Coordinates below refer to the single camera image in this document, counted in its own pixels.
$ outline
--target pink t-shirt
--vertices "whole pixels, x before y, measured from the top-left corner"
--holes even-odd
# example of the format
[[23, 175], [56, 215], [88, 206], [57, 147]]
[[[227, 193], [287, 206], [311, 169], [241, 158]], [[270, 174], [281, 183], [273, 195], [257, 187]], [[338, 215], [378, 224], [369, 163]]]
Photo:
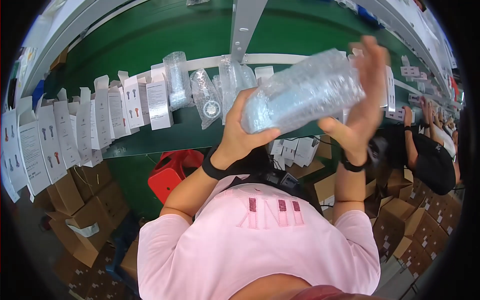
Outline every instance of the pink t-shirt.
[[349, 211], [333, 226], [308, 202], [267, 185], [220, 192], [233, 179], [218, 183], [191, 226], [164, 215], [142, 227], [137, 271], [143, 300], [226, 300], [272, 274], [346, 293], [375, 291], [380, 263], [364, 212]]

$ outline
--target bubble-wrapped product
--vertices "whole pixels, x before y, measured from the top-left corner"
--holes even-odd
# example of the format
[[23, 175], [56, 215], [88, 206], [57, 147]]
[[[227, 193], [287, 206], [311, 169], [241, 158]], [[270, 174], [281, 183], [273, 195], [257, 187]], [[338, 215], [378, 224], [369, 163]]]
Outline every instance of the bubble-wrapped product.
[[220, 75], [213, 76], [212, 83], [218, 93], [220, 101], [223, 101], [222, 82], [220, 81]]
[[185, 52], [172, 52], [163, 58], [167, 73], [168, 99], [172, 111], [194, 106]]
[[238, 61], [231, 60], [230, 57], [224, 57], [218, 64], [218, 72], [220, 74], [223, 92], [222, 124], [225, 125], [225, 117], [230, 108], [232, 108], [233, 102], [237, 98], [239, 92], [245, 89], [243, 84], [243, 70]]
[[212, 81], [204, 69], [198, 69], [190, 75], [192, 95], [198, 113], [202, 119], [202, 130], [210, 126], [222, 112], [222, 104]]
[[349, 108], [364, 96], [357, 69], [331, 49], [262, 83], [245, 103], [241, 126], [247, 133], [279, 128], [284, 134]]
[[241, 65], [242, 73], [243, 73], [243, 84], [244, 89], [257, 87], [257, 78], [253, 73], [253, 70], [247, 65]]

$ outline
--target person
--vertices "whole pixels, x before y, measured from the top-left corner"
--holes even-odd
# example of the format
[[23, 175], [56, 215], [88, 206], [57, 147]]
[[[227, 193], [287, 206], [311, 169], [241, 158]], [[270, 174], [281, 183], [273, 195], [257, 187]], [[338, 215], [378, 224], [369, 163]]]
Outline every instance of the person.
[[[249, 181], [253, 175], [220, 178], [252, 149], [280, 135], [275, 128], [244, 132], [241, 112], [254, 89], [241, 91], [219, 146], [171, 192], [159, 218], [140, 230], [142, 299], [365, 299], [350, 294], [375, 291], [380, 262], [364, 212], [363, 167], [368, 141], [381, 121], [388, 54], [372, 36], [352, 46], [363, 50], [356, 67], [366, 97], [352, 107], [346, 125], [331, 117], [318, 121], [344, 149], [336, 171], [333, 225], [307, 201]], [[241, 183], [232, 185], [234, 180]]]

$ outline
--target wristwatch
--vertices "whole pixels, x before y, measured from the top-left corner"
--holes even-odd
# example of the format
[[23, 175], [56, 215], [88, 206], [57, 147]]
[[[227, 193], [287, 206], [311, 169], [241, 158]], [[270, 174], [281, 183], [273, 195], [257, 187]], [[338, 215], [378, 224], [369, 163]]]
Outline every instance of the wristwatch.
[[345, 150], [343, 150], [343, 148], [340, 149], [340, 155], [341, 155], [341, 158], [340, 158], [340, 162], [342, 163], [343, 167], [345, 168], [345, 170], [347, 171], [350, 171], [350, 172], [355, 172], [355, 173], [358, 173], [358, 172], [361, 172], [363, 171], [370, 163], [370, 156], [367, 155], [367, 161], [361, 165], [361, 166], [354, 166], [352, 165], [347, 157], [345, 156]]
[[211, 178], [216, 179], [216, 180], [221, 180], [228, 176], [228, 173], [226, 170], [219, 170], [215, 168], [212, 165], [212, 162], [210, 161], [210, 158], [212, 157], [212, 154], [217, 150], [218, 145], [213, 146], [210, 151], [208, 152], [207, 156], [204, 158], [204, 161], [202, 162], [202, 169], [204, 172]]

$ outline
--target red plastic stool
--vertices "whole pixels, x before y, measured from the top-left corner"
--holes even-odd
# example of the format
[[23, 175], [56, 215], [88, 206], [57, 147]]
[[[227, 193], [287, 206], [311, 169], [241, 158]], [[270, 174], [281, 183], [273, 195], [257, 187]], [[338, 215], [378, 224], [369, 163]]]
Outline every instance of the red plastic stool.
[[[162, 167], [162, 161], [167, 157], [171, 160]], [[182, 167], [199, 168], [203, 159], [204, 155], [196, 150], [164, 152], [148, 177], [148, 186], [161, 203], [165, 204], [168, 195], [186, 177]]]

